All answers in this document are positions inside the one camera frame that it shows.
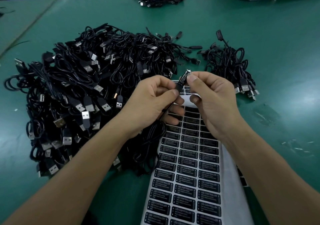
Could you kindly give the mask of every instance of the person's right hand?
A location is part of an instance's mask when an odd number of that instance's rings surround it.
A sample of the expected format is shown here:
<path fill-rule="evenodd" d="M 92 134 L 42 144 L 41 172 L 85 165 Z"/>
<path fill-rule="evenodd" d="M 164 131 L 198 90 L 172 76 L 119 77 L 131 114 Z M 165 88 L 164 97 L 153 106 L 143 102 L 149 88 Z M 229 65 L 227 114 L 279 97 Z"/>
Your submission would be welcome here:
<path fill-rule="evenodd" d="M 205 71 L 194 71 L 187 77 L 190 101 L 194 103 L 210 133 L 219 140 L 227 141 L 232 131 L 243 126 L 233 84 L 225 78 Z"/>

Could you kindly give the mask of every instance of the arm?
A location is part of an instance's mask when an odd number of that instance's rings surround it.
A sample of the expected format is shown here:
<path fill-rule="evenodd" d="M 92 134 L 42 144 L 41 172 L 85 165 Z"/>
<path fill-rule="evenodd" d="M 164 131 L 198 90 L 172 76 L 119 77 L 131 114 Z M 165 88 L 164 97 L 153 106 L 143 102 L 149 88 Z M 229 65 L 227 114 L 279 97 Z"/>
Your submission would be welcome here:
<path fill-rule="evenodd" d="M 3 225 L 80 224 L 122 145 L 151 125 L 168 104 L 183 103 L 174 88 L 174 82 L 161 76 L 141 81 L 121 112 Z M 184 114 L 178 106 L 171 111 Z M 178 124 L 171 116 L 165 121 Z"/>
<path fill-rule="evenodd" d="M 270 224 L 320 224 L 320 194 L 244 121 L 233 85 L 208 72 L 192 74 L 188 84 L 201 98 L 192 95 L 191 102 L 244 174 Z"/>

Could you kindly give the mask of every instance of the hand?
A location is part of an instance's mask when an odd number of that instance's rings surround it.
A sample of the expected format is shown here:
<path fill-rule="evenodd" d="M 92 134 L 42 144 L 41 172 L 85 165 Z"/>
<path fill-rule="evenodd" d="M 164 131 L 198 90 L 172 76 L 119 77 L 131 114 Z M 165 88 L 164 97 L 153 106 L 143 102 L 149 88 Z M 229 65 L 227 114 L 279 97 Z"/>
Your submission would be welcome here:
<path fill-rule="evenodd" d="M 219 140 L 226 141 L 230 133 L 245 121 L 241 117 L 233 84 L 225 78 L 205 71 L 194 71 L 187 77 L 192 93 L 190 101 L 199 109 L 210 133 Z"/>
<path fill-rule="evenodd" d="M 179 96 L 175 87 L 176 84 L 173 81 L 163 76 L 150 77 L 138 83 L 118 114 L 128 125 L 132 137 L 150 126 L 158 119 L 162 110 L 172 102 L 183 104 L 184 100 Z M 170 111 L 181 116 L 184 115 L 184 109 L 177 105 L 173 105 Z M 170 115 L 165 115 L 163 121 L 171 125 L 179 124 L 179 121 Z"/>

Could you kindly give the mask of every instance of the forearm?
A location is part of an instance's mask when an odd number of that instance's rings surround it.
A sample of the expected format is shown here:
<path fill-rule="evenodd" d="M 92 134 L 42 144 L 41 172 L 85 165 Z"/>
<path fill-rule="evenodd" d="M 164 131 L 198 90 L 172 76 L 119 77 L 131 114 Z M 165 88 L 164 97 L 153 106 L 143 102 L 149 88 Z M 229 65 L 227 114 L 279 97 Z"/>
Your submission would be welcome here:
<path fill-rule="evenodd" d="M 320 194 L 245 122 L 224 142 L 270 224 L 319 224 Z"/>
<path fill-rule="evenodd" d="M 128 138 L 123 122 L 111 120 L 4 224 L 80 224 Z"/>

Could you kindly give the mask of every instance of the person's left hand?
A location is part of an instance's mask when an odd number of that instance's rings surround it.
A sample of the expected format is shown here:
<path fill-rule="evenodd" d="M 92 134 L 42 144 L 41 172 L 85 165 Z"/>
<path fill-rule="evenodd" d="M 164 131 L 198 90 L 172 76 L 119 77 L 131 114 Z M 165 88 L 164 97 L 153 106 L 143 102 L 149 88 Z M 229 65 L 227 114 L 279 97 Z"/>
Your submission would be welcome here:
<path fill-rule="evenodd" d="M 154 76 L 140 81 L 131 97 L 117 115 L 129 127 L 131 136 L 136 136 L 142 129 L 150 126 L 159 118 L 162 110 L 172 102 L 183 104 L 184 100 L 175 90 L 176 84 L 163 76 Z M 178 105 L 170 108 L 175 114 L 184 115 L 184 109 Z M 170 125 L 178 125 L 179 121 L 165 115 L 162 120 Z"/>

